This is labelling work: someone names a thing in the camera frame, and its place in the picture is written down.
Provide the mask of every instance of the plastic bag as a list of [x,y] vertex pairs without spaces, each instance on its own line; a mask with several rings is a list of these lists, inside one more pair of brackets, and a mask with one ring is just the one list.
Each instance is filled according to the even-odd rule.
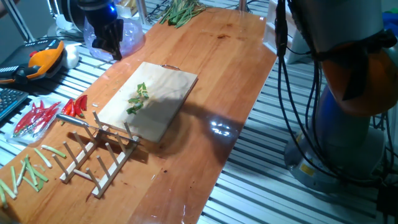
[[65,102],[49,97],[37,97],[22,111],[21,118],[15,122],[12,132],[6,133],[7,142],[30,144],[43,137],[51,123],[61,113]]

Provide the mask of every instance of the wooden tabletop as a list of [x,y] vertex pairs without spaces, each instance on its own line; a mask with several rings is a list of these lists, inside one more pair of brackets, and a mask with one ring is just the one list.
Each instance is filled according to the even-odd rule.
[[[89,111],[99,112],[142,62],[197,74],[197,84],[160,143],[143,141],[101,199],[91,194],[94,183],[79,176],[63,184],[61,169],[43,151],[53,164],[44,173],[49,182],[37,193],[23,181],[17,199],[7,196],[9,208],[3,211],[21,223],[196,223],[274,64],[275,55],[262,44],[265,26],[259,16],[217,8],[179,29],[156,24],[143,48],[115,63],[84,94],[86,120],[95,125]],[[41,144],[66,152],[62,142],[67,141],[77,154],[74,130],[88,141],[83,129],[57,123],[0,169],[0,179],[12,186],[10,166],[19,172],[26,154],[32,164],[44,165],[33,151]],[[96,155],[107,166],[113,162],[101,145],[81,170],[89,167],[102,178]],[[71,161],[62,160],[65,166]]]

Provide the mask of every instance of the green vegetable piece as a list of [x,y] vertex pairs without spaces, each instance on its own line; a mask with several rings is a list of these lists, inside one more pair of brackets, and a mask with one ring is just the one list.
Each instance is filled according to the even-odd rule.
[[43,172],[45,172],[45,169],[42,165],[40,165],[39,167],[40,167],[40,169],[42,169]]
[[22,182],[22,177],[24,176],[25,170],[26,170],[26,162],[21,161],[21,163],[22,163],[22,169],[21,169],[21,172],[19,173],[19,177],[17,180],[17,186],[20,186],[20,184]]
[[141,88],[142,88],[142,84],[138,84],[138,85],[137,85],[137,93],[140,93],[140,92],[141,92]]
[[136,112],[136,110],[134,108],[129,108],[126,111],[127,111],[127,114],[132,114],[132,113],[133,114],[137,114],[137,112]]
[[54,152],[55,154],[58,154],[60,157],[62,157],[62,158],[66,158],[67,157],[67,155],[65,155],[64,153],[62,153],[62,152],[60,152],[60,151],[58,151],[58,150],[56,150],[56,149],[54,149],[53,147],[50,147],[50,146],[46,146],[46,145],[42,145],[42,148],[43,149],[46,149],[46,150],[49,150],[49,151],[52,151],[52,152]]
[[0,198],[1,198],[1,202],[2,202],[2,207],[8,208],[8,204],[6,201],[6,194],[4,194],[4,191],[1,186],[0,186]]
[[30,185],[33,187],[33,189],[35,189],[36,192],[39,192],[38,188],[26,177],[23,177],[23,179]]
[[18,194],[18,188],[17,188],[17,180],[15,177],[15,169],[14,166],[11,166],[11,178],[12,178],[12,187],[14,188],[14,194]]
[[133,108],[136,109],[136,111],[137,111],[137,110],[141,109],[142,106],[144,106],[144,104],[141,103],[141,102],[139,102],[139,103],[136,103],[136,104],[133,106]]
[[50,161],[38,149],[34,148],[34,151],[42,158],[48,168],[52,168]]
[[38,190],[42,190],[43,185],[44,185],[44,181],[42,179],[40,179]]
[[39,180],[44,180],[45,182],[49,181],[49,179],[46,178],[46,176],[44,176],[40,172],[38,172],[37,169],[35,169],[34,167],[32,167],[32,169],[33,169],[33,173],[39,178]]
[[17,198],[17,196],[12,192],[12,190],[7,186],[7,184],[4,183],[4,181],[2,181],[1,179],[0,179],[0,187],[2,187],[7,192],[7,194],[10,195],[12,199]]
[[131,98],[131,99],[129,100],[129,103],[139,103],[139,102],[140,102],[140,100],[137,99],[137,98]]
[[32,166],[31,166],[31,164],[29,162],[29,159],[26,158],[26,157],[25,157],[25,163],[26,163],[27,170],[29,171],[29,175],[30,175],[30,177],[33,180],[33,183],[35,184],[35,186],[37,186],[38,183],[37,183],[37,180],[36,180],[35,173],[33,172],[33,168],[32,168]]

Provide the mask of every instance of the chopped green onion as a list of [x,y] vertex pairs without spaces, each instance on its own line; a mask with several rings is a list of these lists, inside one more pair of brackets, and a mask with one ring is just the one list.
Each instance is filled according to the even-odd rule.
[[42,160],[45,162],[45,165],[47,165],[48,168],[52,168],[50,161],[36,148],[34,148],[35,152],[42,158]]
[[17,180],[15,178],[15,168],[14,166],[11,166],[11,178],[12,178],[12,187],[14,188],[14,194],[18,194],[18,189],[17,189]]
[[33,187],[33,189],[35,189],[35,191],[39,192],[39,190],[37,189],[37,187],[26,177],[23,177],[23,179],[30,185]]
[[12,192],[12,190],[7,186],[7,184],[4,183],[1,179],[0,179],[0,186],[7,192],[8,195],[10,195],[12,199],[17,198],[17,196]]
[[42,165],[40,165],[39,167],[40,167],[40,169],[42,169],[43,172],[45,172],[45,169]]
[[42,179],[40,179],[38,190],[42,190],[43,185],[44,185],[44,181]]
[[8,208],[8,204],[6,201],[6,195],[4,194],[4,191],[2,190],[1,186],[0,186],[0,198],[1,198],[1,202],[2,202],[2,207]]
[[53,147],[50,147],[50,146],[46,146],[46,145],[42,145],[42,148],[43,149],[46,149],[46,150],[49,150],[49,151],[52,151],[52,152],[54,152],[55,154],[58,154],[60,157],[62,157],[62,158],[66,158],[67,157],[67,155],[65,155],[64,153],[62,153],[62,152],[60,152],[60,151],[58,151],[58,150],[56,150],[56,149],[54,149]]
[[29,159],[27,157],[25,157],[25,163],[26,163],[27,170],[29,171],[30,177],[33,180],[33,183],[35,184],[35,186],[37,186],[38,183],[37,183],[37,180],[36,180],[35,173],[33,172],[33,168],[30,165]]
[[34,167],[32,167],[33,169],[33,173],[40,179],[40,180],[44,180],[45,182],[49,181],[48,178],[46,178],[43,174],[41,174],[40,172],[37,171],[37,169],[35,169]]
[[20,184],[22,182],[22,177],[25,174],[26,162],[22,162],[21,161],[21,163],[22,163],[22,169],[21,169],[21,172],[19,173],[19,177],[18,177],[18,180],[17,180],[17,186],[20,186]]

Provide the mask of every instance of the cutting board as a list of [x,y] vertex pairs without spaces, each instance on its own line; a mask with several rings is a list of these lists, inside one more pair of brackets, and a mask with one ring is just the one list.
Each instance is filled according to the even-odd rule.
[[[123,132],[126,132],[124,122],[127,121],[133,134],[159,142],[197,77],[192,73],[143,62],[101,110],[99,120]],[[137,85],[143,82],[149,99],[137,114],[128,114],[126,110],[132,107],[128,100],[137,96]]]

